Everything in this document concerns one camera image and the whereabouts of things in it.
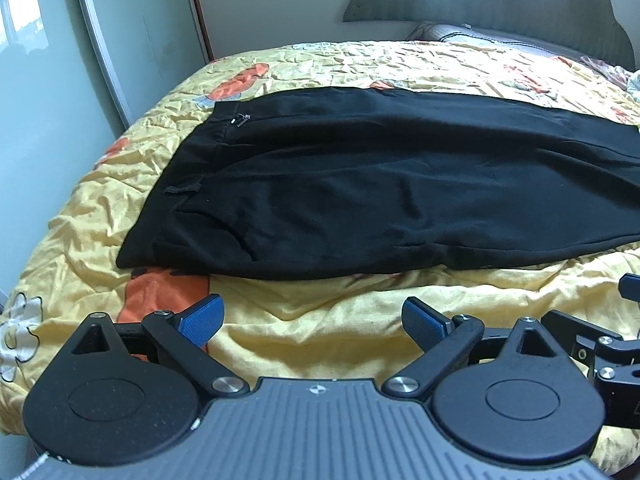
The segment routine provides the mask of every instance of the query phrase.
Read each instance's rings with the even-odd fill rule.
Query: pillow
[[[538,56],[545,57],[564,56],[576,61],[580,61],[580,58],[584,56],[584,54],[578,50],[548,41],[501,32],[499,30],[488,30],[486,28],[473,29],[469,25],[457,27],[455,25],[424,22],[409,34],[407,40],[453,41],[475,46],[504,46],[515,48],[527,54],[537,54]]]

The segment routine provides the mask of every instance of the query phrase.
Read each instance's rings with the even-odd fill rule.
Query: window
[[[0,10],[0,50],[12,43],[21,44],[27,53],[49,46],[38,0],[0,0]]]

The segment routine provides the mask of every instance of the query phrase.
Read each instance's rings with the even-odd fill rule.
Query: white flower pattern
[[[11,383],[20,363],[35,355],[40,340],[31,330],[42,323],[42,298],[29,298],[19,292],[9,309],[8,319],[0,324],[0,377]]]

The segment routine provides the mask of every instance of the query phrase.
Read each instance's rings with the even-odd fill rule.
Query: sliding wardrobe door
[[[2,290],[123,131],[78,0],[0,0]]]
[[[127,126],[208,61],[192,0],[80,1]]]

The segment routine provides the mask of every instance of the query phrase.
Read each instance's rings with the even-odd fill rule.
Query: blue gripper pad
[[[423,352],[427,352],[453,332],[453,323],[448,317],[411,296],[402,305],[402,328]]]
[[[640,276],[626,273],[618,282],[618,291],[625,300],[640,301]]]
[[[225,304],[217,294],[209,294],[178,317],[178,332],[197,347],[205,345],[225,320]]]

